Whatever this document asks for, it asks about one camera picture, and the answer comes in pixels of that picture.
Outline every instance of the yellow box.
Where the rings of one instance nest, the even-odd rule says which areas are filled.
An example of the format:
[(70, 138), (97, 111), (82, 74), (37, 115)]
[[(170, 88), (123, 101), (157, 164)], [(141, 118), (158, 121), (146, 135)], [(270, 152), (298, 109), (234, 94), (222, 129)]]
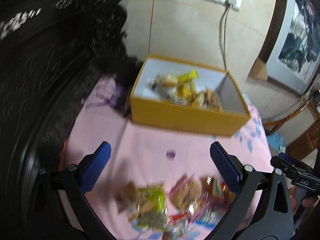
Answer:
[[(148, 84), (157, 74), (185, 74), (196, 69), (197, 91), (208, 87), (220, 98), (221, 110), (174, 104), (159, 98)], [(249, 119), (250, 113), (229, 72), (185, 60), (149, 55), (130, 95), (132, 122), (161, 129), (215, 136), (232, 136)]]

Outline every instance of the brown cardboard piece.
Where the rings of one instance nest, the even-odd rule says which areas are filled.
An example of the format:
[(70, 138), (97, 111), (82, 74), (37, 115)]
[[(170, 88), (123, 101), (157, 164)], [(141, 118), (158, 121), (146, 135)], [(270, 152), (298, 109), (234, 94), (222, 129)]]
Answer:
[(267, 81), (268, 73), (266, 64), (261, 59), (257, 58), (252, 69), (250, 70), (249, 76), (255, 79), (262, 79)]

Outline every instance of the power cord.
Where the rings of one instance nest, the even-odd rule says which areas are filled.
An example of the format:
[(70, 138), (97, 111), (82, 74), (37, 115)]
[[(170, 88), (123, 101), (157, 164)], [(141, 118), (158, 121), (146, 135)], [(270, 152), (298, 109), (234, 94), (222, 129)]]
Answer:
[(220, 22), (220, 28), (221, 28), (221, 33), (222, 33), (222, 22), (223, 18), (225, 17), (224, 20), (224, 27), (223, 27), (223, 45), (221, 44), (221, 39), (220, 39), (220, 48), (222, 52), (222, 60), (224, 64), (224, 69), (227, 70), (227, 60), (226, 60), (226, 24), (227, 24), (227, 17), (230, 9), (237, 4), (237, 0), (227, 0), (228, 8), (225, 10), (224, 14), (222, 15), (221, 22)]

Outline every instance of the silver bolt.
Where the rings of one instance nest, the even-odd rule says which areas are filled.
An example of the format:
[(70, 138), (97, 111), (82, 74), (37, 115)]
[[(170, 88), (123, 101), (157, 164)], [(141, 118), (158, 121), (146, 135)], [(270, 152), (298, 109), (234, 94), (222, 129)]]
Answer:
[(68, 170), (69, 171), (75, 171), (77, 169), (77, 165), (75, 165), (75, 164), (70, 164), (69, 166), (68, 166)]
[(281, 169), (276, 168), (275, 173), (278, 174), (278, 175), (281, 175), (282, 171), (281, 171)]
[(246, 171), (248, 171), (248, 172), (253, 171), (253, 167), (252, 167), (251, 165), (246, 165), (246, 166), (244, 166), (244, 169), (245, 169)]
[(39, 174), (40, 174), (40, 175), (45, 174), (45, 172), (46, 172), (45, 168), (42, 168), (42, 169), (39, 170)]

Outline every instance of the tiled wall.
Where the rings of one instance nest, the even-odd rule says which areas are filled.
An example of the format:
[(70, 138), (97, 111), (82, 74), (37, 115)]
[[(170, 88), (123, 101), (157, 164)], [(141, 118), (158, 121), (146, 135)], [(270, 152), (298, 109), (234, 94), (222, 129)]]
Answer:
[[(243, 0), (227, 21), (227, 65), (241, 89), (265, 40), (276, 0)], [(129, 54), (148, 53), (223, 67), (219, 22), (225, 7), (205, 0), (124, 0)]]

